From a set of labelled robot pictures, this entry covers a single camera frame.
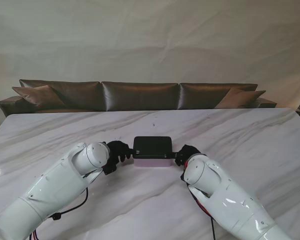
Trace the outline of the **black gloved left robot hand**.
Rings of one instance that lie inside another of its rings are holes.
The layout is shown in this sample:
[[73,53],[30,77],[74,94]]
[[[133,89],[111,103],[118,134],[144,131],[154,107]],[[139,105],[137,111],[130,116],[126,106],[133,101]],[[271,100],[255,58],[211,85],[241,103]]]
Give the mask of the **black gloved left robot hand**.
[[109,149],[106,167],[116,166],[119,162],[124,162],[136,153],[128,144],[119,140],[110,141],[106,145]]

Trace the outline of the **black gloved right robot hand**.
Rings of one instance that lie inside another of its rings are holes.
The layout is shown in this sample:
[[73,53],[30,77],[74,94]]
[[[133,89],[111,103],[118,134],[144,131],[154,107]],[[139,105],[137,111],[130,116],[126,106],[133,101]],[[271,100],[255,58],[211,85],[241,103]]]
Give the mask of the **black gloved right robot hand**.
[[184,166],[186,161],[195,154],[200,154],[201,152],[192,145],[185,144],[181,150],[174,153],[174,159],[177,166]]

